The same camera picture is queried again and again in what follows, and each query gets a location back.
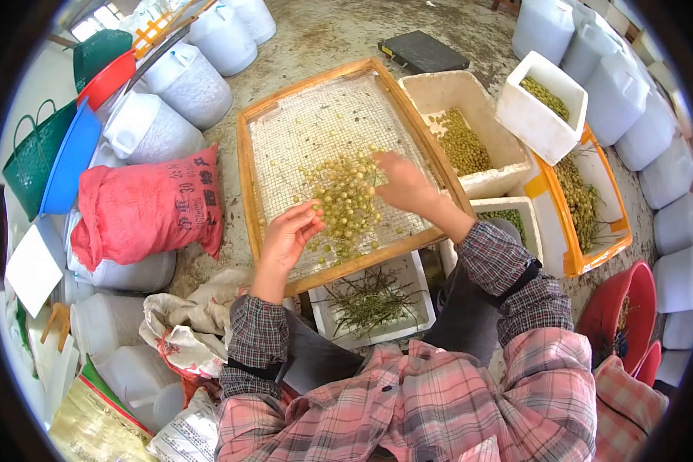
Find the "concrete floor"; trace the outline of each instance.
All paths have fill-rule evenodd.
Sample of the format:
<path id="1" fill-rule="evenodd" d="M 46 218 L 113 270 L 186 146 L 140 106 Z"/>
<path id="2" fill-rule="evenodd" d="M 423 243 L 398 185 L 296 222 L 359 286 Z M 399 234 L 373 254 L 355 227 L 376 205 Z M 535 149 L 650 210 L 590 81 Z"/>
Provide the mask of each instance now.
<path id="1" fill-rule="evenodd" d="M 491 0 L 267 0 L 277 33 L 259 47 L 259 57 L 243 72 L 227 79 L 234 103 L 223 119 L 205 132 L 209 144 L 219 143 L 219 179 L 226 203 L 226 228 L 221 260 L 216 262 L 194 243 L 178 251 L 174 279 L 168 291 L 186 296 L 222 268 L 251 265 L 236 162 L 235 115 L 241 108 L 287 84 L 350 60 L 380 55 L 377 43 L 412 30 L 422 30 L 470 60 L 472 72 L 496 97 L 506 76 L 519 63 L 511 51 L 516 15 Z M 398 79 L 408 73 L 384 60 Z M 653 212 L 639 188 L 637 176 L 606 149 L 633 230 L 633 244 L 583 276 L 562 280 L 564 292 L 579 319 L 595 287 L 614 273 L 644 259 L 653 264 Z"/>

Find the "plastic container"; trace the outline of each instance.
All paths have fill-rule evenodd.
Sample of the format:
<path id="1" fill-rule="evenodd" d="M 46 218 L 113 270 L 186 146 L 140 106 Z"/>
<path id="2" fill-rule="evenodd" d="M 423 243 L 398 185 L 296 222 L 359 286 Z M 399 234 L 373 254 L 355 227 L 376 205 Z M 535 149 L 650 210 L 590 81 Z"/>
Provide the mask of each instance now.
<path id="1" fill-rule="evenodd" d="M 324 338 L 333 341 L 336 345 L 342 348 L 358 348 L 368 345 L 378 344 L 382 341 L 390 341 L 396 338 L 405 337 L 418 333 L 422 330 L 431 328 L 436 321 L 434 306 L 432 305 L 431 297 L 429 296 L 429 287 L 426 284 L 424 275 L 424 267 L 421 266 L 421 259 L 418 256 L 418 251 L 413 251 L 410 254 L 404 254 L 393 257 L 380 263 L 383 270 L 397 271 L 397 282 L 399 285 L 410 284 L 407 291 L 421 291 L 417 294 L 411 312 L 413 316 L 408 315 L 406 319 L 399 319 L 387 325 L 374 328 L 370 332 L 370 336 L 357 337 L 355 334 L 349 333 L 347 327 L 341 327 L 336 330 L 338 318 L 335 317 L 333 309 L 325 301 L 328 296 L 326 287 L 332 290 L 333 283 L 311 289 L 308 295 L 313 303 L 313 317 L 315 318 L 315 327 L 318 329 Z M 364 270 L 345 276 L 345 279 L 356 280 L 364 275 Z"/>
<path id="2" fill-rule="evenodd" d="M 92 159 L 101 129 L 102 125 L 88 106 L 85 97 L 77 108 L 77 114 L 64 135 L 54 160 L 39 215 L 64 215 L 72 208 L 74 199 L 77 198 L 77 190 L 80 188 L 80 174 L 87 169 Z"/>
<path id="3" fill-rule="evenodd" d="M 655 244 L 660 255 L 693 245 L 693 193 L 675 200 L 655 214 Z"/>
<path id="4" fill-rule="evenodd" d="M 518 210 L 526 235 L 526 248 L 532 255 L 536 256 L 539 262 L 544 264 L 542 237 L 539 234 L 539 227 L 536 225 L 536 214 L 531 199 L 524 197 L 475 199 L 470 200 L 470 205 L 476 214 L 486 211 Z M 454 267 L 457 266 L 457 252 L 454 251 L 450 239 L 445 239 L 439 243 L 439 254 L 441 255 L 442 266 L 444 266 L 444 274 L 449 277 Z"/>
<path id="5" fill-rule="evenodd" d="M 629 219 L 616 179 L 603 150 L 597 146 L 596 139 L 587 126 L 580 143 L 579 149 L 582 152 L 573 161 L 583 182 L 595 186 L 601 196 L 597 212 L 602 220 L 610 223 L 599 230 L 601 240 L 605 243 L 595 245 L 587 254 L 582 253 L 559 180 L 554 169 L 539 156 L 531 156 L 528 176 L 510 192 L 513 196 L 527 196 L 534 204 L 542 238 L 544 269 L 557 278 L 579 276 L 590 271 L 623 251 L 632 242 Z"/>
<path id="6" fill-rule="evenodd" d="M 657 89 L 651 89 L 644 114 L 621 135 L 614 147 L 627 169 L 640 171 L 667 149 L 674 134 L 675 119 L 667 102 Z"/>
<path id="7" fill-rule="evenodd" d="M 429 116 L 458 108 L 488 150 L 493 169 L 460 177 L 469 199 L 499 198 L 531 168 L 528 148 L 493 119 L 495 103 L 470 72 L 457 70 L 411 75 L 397 81 L 432 132 L 443 132 Z"/>
<path id="8" fill-rule="evenodd" d="M 162 98 L 133 90 L 120 100 L 103 135 L 116 155 L 132 165 L 181 159 L 206 146 L 200 130 Z"/>
<path id="9" fill-rule="evenodd" d="M 139 335 L 143 321 L 142 297 L 96 293 L 74 303 L 69 309 L 69 324 L 80 350 L 80 362 L 84 365 L 85 355 L 89 354 L 97 365 L 121 346 L 146 346 Z"/>
<path id="10" fill-rule="evenodd" d="M 129 50 L 113 60 L 111 64 L 105 66 L 105 69 L 93 77 L 90 83 L 80 92 L 80 95 L 77 97 L 77 103 L 79 104 L 85 97 L 88 97 L 87 104 L 90 106 L 90 109 L 97 111 L 113 93 L 129 81 L 134 72 L 136 72 L 136 58 L 134 57 L 134 51 Z"/>
<path id="11" fill-rule="evenodd" d="M 602 58 L 584 88 L 588 92 L 585 121 L 602 147 L 616 143 L 644 114 L 649 85 L 621 51 Z"/>
<path id="12" fill-rule="evenodd" d="M 231 88 L 197 47 L 177 42 L 144 74 L 151 92 L 205 130 L 231 108 Z"/>
<path id="13" fill-rule="evenodd" d="M 668 350 L 693 348 L 693 309 L 667 315 L 662 344 Z"/>
<path id="14" fill-rule="evenodd" d="M 693 309 L 693 245 L 657 260 L 653 272 L 659 313 Z"/>
<path id="15" fill-rule="evenodd" d="M 185 401 L 185 392 L 182 390 L 182 384 L 170 383 L 157 395 L 154 400 L 154 422 L 159 429 L 164 428 L 174 418 L 182 412 L 182 405 Z"/>
<path id="16" fill-rule="evenodd" d="M 662 362 L 657 369 L 656 380 L 662 380 L 674 387 L 680 385 L 680 379 L 685 373 L 690 358 L 688 351 L 666 351 L 662 354 Z"/>
<path id="17" fill-rule="evenodd" d="M 277 32 L 275 20 L 272 19 L 264 0 L 229 0 L 227 3 L 236 9 L 236 14 L 241 18 L 255 44 L 263 44 Z"/>
<path id="18" fill-rule="evenodd" d="M 610 345 L 616 335 L 624 297 L 629 296 L 631 308 L 626 318 L 628 352 L 622 358 L 624 369 L 633 374 L 649 349 L 655 328 L 656 290 L 649 265 L 637 260 L 631 268 L 616 273 L 598 284 L 585 306 L 576 332 L 588 337 L 593 351 L 604 348 L 603 338 Z"/>
<path id="19" fill-rule="evenodd" d="M 138 263 L 118 264 L 104 259 L 90 272 L 74 257 L 70 236 L 72 230 L 82 218 L 82 214 L 72 209 L 65 221 L 64 245 L 67 253 L 67 268 L 74 271 L 81 279 L 95 287 L 117 289 L 132 292 L 155 292 L 172 281 L 176 265 L 175 251 L 152 254 Z"/>
<path id="20" fill-rule="evenodd" d="M 559 97 L 570 110 L 565 122 L 535 96 L 521 88 L 527 75 Z M 495 120 L 553 166 L 578 143 L 585 125 L 588 94 L 570 76 L 532 51 L 510 73 L 498 97 Z"/>
<path id="21" fill-rule="evenodd" d="M 639 185 L 649 207 L 658 210 L 690 190 L 693 153 L 684 137 L 673 138 L 670 147 L 639 172 Z"/>
<path id="22" fill-rule="evenodd" d="M 585 85 L 601 58 L 620 50 L 609 34 L 594 23 L 584 23 L 564 53 L 562 70 L 578 84 Z"/>
<path id="23" fill-rule="evenodd" d="M 154 348 L 121 346 L 96 368 L 141 425 L 153 433 L 162 429 L 154 418 L 154 402 L 167 385 L 179 385 L 180 378 Z"/>
<path id="24" fill-rule="evenodd" d="M 202 12 L 190 24 L 187 38 L 224 77 L 246 69 L 257 56 L 256 43 L 230 5 L 216 4 Z"/>
<path id="25" fill-rule="evenodd" d="M 519 60 L 533 50 L 559 66 L 573 32 L 575 23 L 570 5 L 559 0 L 525 0 L 511 47 Z"/>

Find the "green basket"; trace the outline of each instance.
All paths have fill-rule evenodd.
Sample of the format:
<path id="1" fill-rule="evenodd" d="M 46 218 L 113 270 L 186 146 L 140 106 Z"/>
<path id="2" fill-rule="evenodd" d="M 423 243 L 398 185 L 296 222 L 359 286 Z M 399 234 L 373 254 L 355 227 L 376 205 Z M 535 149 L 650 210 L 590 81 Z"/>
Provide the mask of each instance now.
<path id="1" fill-rule="evenodd" d="M 103 29 L 74 47 L 74 88 L 81 92 L 105 66 L 131 49 L 134 37 L 123 30 Z"/>
<path id="2" fill-rule="evenodd" d="M 13 132 L 13 153 L 3 167 L 5 183 L 10 186 L 26 211 L 28 221 L 32 221 L 38 214 L 46 182 L 49 180 L 49 173 L 54 166 L 59 147 L 77 113 L 75 100 L 70 101 L 58 111 L 53 100 L 46 100 L 38 106 L 36 120 L 46 103 L 52 104 L 54 113 L 38 126 L 34 118 L 28 114 L 20 118 Z M 16 146 L 15 137 L 18 134 L 18 128 L 26 119 L 31 121 L 33 130 Z"/>

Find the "plastic bag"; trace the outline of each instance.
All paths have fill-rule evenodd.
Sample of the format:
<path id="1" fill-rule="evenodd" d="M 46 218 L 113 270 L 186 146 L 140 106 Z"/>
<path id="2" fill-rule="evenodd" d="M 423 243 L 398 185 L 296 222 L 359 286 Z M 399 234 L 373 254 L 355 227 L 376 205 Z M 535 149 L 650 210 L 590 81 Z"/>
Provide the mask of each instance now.
<path id="1" fill-rule="evenodd" d="M 251 280 L 249 268 L 231 268 L 212 277 L 187 300 L 169 293 L 150 295 L 144 301 L 139 334 L 183 378 L 219 377 L 233 335 L 231 304 L 248 291 Z"/>
<path id="2" fill-rule="evenodd" d="M 104 258 L 138 263 L 193 241 L 218 259 L 223 224 L 217 149 L 216 144 L 156 165 L 84 171 L 79 193 L 82 219 L 71 236 L 80 264 L 95 271 Z"/>

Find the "sleeve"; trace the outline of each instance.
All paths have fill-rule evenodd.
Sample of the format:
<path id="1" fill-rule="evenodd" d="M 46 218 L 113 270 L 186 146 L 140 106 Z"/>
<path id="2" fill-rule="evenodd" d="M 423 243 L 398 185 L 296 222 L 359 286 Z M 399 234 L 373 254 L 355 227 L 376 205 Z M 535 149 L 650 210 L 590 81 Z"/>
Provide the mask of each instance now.
<path id="1" fill-rule="evenodd" d="M 250 295 L 243 296 L 234 302 L 231 330 L 233 337 L 228 347 L 229 358 L 258 369 L 287 361 L 290 331 L 282 305 Z M 221 399 L 247 393 L 263 393 L 280 398 L 280 390 L 275 382 L 233 367 L 223 367 L 220 383 Z"/>
<path id="2" fill-rule="evenodd" d="M 510 236 L 487 222 L 477 222 L 455 246 L 471 281 L 491 296 L 501 296 L 526 271 L 534 256 Z M 513 337 L 536 328 L 573 330 L 570 299 L 542 269 L 536 278 L 509 296 L 498 321 L 498 340 L 505 347 Z"/>

